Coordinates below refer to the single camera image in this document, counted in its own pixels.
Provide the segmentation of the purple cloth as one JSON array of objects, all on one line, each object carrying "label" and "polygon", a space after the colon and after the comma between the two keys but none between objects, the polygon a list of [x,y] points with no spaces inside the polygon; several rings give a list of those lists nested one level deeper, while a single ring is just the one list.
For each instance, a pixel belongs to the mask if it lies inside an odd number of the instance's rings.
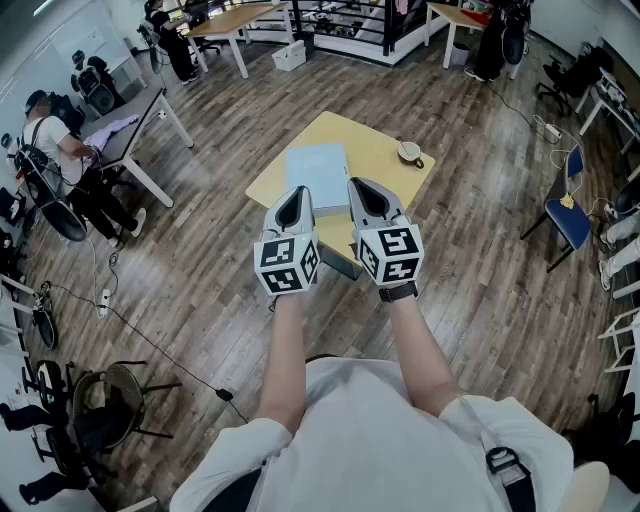
[{"label": "purple cloth", "polygon": [[136,123],[139,118],[140,116],[138,114],[134,114],[124,119],[115,120],[109,123],[106,127],[100,128],[95,133],[89,135],[84,140],[84,144],[94,147],[98,151],[102,152],[113,135]]}]

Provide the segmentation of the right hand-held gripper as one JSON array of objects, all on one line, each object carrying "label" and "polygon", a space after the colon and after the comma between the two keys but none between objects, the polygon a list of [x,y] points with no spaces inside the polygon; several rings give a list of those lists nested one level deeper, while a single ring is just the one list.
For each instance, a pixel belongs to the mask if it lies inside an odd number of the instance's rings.
[{"label": "right hand-held gripper", "polygon": [[399,197],[377,182],[351,178],[348,183],[351,217],[356,234],[356,259],[377,285],[413,281],[424,259],[415,224],[373,228],[405,211]]}]

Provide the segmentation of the light blue sheet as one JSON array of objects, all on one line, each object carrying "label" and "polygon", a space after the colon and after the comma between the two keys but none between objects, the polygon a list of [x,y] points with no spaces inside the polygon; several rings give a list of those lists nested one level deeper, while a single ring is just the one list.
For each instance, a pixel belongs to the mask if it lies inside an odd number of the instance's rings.
[{"label": "light blue sheet", "polygon": [[350,179],[341,143],[292,148],[285,153],[286,188],[305,186],[316,217],[349,212]]}]

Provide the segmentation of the white plastic crate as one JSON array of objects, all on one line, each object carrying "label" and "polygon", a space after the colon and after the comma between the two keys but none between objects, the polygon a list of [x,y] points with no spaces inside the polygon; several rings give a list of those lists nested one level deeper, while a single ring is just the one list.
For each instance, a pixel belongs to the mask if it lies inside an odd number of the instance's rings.
[{"label": "white plastic crate", "polygon": [[290,44],[272,55],[275,67],[290,72],[306,62],[306,46],[302,40]]}]

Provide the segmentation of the black metal railing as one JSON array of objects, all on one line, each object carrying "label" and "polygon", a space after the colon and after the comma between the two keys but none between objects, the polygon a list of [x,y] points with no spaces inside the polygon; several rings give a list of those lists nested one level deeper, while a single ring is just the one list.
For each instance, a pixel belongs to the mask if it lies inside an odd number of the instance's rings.
[{"label": "black metal railing", "polygon": [[318,48],[368,57],[396,58],[425,43],[449,22],[429,9],[444,0],[290,0],[296,33],[314,35]]}]

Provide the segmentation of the person's right forearm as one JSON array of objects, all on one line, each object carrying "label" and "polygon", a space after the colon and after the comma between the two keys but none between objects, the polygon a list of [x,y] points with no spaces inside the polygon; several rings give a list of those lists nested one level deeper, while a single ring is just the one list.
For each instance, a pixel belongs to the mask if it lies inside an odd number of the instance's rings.
[{"label": "person's right forearm", "polygon": [[415,296],[390,304],[397,358],[412,405],[434,417],[459,395],[459,387]]}]

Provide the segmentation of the black office chair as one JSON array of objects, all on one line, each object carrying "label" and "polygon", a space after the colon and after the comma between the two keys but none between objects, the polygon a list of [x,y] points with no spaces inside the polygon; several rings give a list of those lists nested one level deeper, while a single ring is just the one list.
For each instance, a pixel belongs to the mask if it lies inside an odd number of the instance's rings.
[{"label": "black office chair", "polygon": [[602,47],[592,47],[589,53],[579,56],[569,68],[562,67],[560,61],[553,57],[551,64],[543,65],[552,85],[539,82],[536,85],[537,96],[539,99],[551,97],[558,105],[561,116],[571,114],[573,108],[569,99],[580,99],[590,86],[601,79],[602,69],[606,72],[613,69],[613,58]]},{"label": "black office chair", "polygon": [[618,397],[608,411],[601,410],[595,393],[587,401],[592,405],[591,419],[579,429],[561,431],[573,449],[575,466],[592,461],[607,463],[629,442],[634,423],[640,421],[634,392]]}]

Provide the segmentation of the black wristwatch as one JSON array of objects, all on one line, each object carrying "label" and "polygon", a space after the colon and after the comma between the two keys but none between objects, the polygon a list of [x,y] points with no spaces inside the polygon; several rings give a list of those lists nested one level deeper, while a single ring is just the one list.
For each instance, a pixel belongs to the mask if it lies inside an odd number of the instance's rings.
[{"label": "black wristwatch", "polygon": [[417,288],[414,281],[407,281],[403,284],[395,284],[389,287],[380,287],[379,296],[382,302],[392,303],[410,296],[417,296]]}]

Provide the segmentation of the white wooden shelf frame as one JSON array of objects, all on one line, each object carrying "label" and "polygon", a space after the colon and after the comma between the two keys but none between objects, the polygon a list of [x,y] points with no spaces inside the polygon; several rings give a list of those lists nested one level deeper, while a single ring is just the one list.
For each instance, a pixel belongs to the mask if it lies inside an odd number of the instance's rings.
[{"label": "white wooden shelf frame", "polygon": [[604,369],[605,374],[630,371],[640,346],[640,307],[616,315],[598,340],[610,342],[614,351],[614,360]]}]

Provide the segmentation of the grey table with white legs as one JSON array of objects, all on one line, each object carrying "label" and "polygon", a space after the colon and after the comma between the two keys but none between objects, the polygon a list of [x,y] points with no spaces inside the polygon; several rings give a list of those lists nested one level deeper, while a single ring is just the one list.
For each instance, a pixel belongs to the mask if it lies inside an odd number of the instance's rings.
[{"label": "grey table with white legs", "polygon": [[160,186],[136,163],[132,157],[143,128],[159,110],[167,115],[174,130],[182,138],[187,148],[194,147],[194,142],[185,130],[180,119],[167,101],[163,89],[159,86],[148,86],[124,106],[105,116],[85,124],[81,129],[81,139],[86,140],[110,123],[124,120],[137,115],[134,123],[127,125],[111,135],[105,147],[101,150],[102,167],[108,169],[114,166],[124,166],[149,192],[151,192],[164,206],[171,208],[173,200]]}]

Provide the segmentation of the long wooden table white legs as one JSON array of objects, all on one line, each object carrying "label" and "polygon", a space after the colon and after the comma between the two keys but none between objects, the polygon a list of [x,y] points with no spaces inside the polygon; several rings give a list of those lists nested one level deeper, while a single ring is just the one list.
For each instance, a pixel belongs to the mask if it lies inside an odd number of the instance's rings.
[{"label": "long wooden table white legs", "polygon": [[237,45],[239,31],[242,31],[247,44],[251,43],[248,34],[249,26],[263,19],[272,13],[280,12],[282,15],[286,39],[288,44],[294,43],[293,30],[289,16],[289,0],[270,0],[269,2],[242,3],[230,7],[214,18],[200,24],[186,34],[187,40],[194,51],[200,69],[208,73],[209,69],[201,54],[195,39],[206,37],[217,37],[226,39],[232,49],[232,53],[240,70],[243,79],[248,79],[249,75]]}]

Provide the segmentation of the round wicker chair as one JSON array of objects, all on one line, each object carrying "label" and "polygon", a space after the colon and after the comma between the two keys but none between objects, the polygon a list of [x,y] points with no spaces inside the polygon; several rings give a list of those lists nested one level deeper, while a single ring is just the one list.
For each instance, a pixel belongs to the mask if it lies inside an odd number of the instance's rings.
[{"label": "round wicker chair", "polygon": [[72,397],[72,423],[79,443],[92,453],[110,453],[131,433],[173,439],[169,433],[144,430],[145,397],[182,386],[181,382],[143,387],[130,366],[146,361],[118,361],[105,370],[84,374]]}]

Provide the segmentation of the blue chair with black legs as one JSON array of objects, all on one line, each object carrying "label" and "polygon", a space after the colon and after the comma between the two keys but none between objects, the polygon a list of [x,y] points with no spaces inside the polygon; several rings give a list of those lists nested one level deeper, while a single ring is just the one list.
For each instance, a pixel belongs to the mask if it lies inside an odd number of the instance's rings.
[{"label": "blue chair with black legs", "polygon": [[534,230],[540,227],[544,221],[550,220],[554,228],[563,237],[565,245],[561,250],[561,255],[547,268],[547,273],[552,272],[574,251],[580,249],[590,234],[591,223],[589,217],[577,201],[573,198],[574,207],[572,209],[566,208],[560,203],[560,199],[565,194],[572,196],[569,191],[569,179],[579,176],[584,171],[584,168],[583,155],[581,155],[578,148],[573,149],[569,153],[568,159],[558,170],[553,185],[544,199],[541,215],[535,223],[520,236],[521,240],[526,239]]}]

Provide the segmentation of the person's white shirt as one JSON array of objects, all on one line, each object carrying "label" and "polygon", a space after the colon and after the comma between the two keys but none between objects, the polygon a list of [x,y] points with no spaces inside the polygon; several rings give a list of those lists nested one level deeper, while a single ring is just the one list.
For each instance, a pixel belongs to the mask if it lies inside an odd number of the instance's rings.
[{"label": "person's white shirt", "polygon": [[531,473],[538,512],[557,512],[573,476],[570,444],[517,400],[466,395],[432,416],[394,362],[315,360],[306,405],[295,432],[267,418],[222,430],[170,512],[205,512],[252,472],[248,512],[511,512],[486,462],[497,446]]}]

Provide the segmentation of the black backpack rig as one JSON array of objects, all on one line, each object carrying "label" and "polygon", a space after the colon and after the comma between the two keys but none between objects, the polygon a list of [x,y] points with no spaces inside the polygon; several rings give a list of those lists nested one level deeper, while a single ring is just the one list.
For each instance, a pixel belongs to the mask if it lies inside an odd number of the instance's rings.
[{"label": "black backpack rig", "polygon": [[126,104],[104,60],[97,56],[87,58],[82,50],[77,50],[72,55],[72,62],[72,89],[99,115],[108,114]]}]

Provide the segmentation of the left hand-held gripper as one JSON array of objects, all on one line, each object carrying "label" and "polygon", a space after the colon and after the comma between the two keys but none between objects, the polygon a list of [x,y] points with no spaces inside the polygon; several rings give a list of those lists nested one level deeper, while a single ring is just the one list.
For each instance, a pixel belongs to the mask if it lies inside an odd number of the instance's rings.
[{"label": "left hand-held gripper", "polygon": [[[268,210],[264,232],[254,244],[254,270],[270,296],[307,291],[320,263],[315,218],[306,186],[283,194]],[[294,228],[295,233],[287,233]]]}]

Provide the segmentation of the person's left forearm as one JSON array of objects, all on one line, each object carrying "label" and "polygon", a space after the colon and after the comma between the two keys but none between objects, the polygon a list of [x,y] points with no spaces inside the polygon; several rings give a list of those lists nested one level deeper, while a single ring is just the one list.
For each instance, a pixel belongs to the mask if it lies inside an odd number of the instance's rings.
[{"label": "person's left forearm", "polygon": [[281,424],[292,435],[305,412],[305,361],[302,294],[279,296],[257,417]]}]

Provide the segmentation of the small wooden table white legs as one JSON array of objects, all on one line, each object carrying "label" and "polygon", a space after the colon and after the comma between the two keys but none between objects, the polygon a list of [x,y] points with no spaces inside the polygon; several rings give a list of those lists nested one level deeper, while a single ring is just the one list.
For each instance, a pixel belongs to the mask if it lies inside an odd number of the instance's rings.
[{"label": "small wooden table white legs", "polygon": [[448,69],[451,63],[453,46],[458,28],[484,30],[489,24],[489,16],[448,4],[427,3],[424,45],[429,46],[431,36],[448,25],[448,35],[444,50],[442,67]]}]

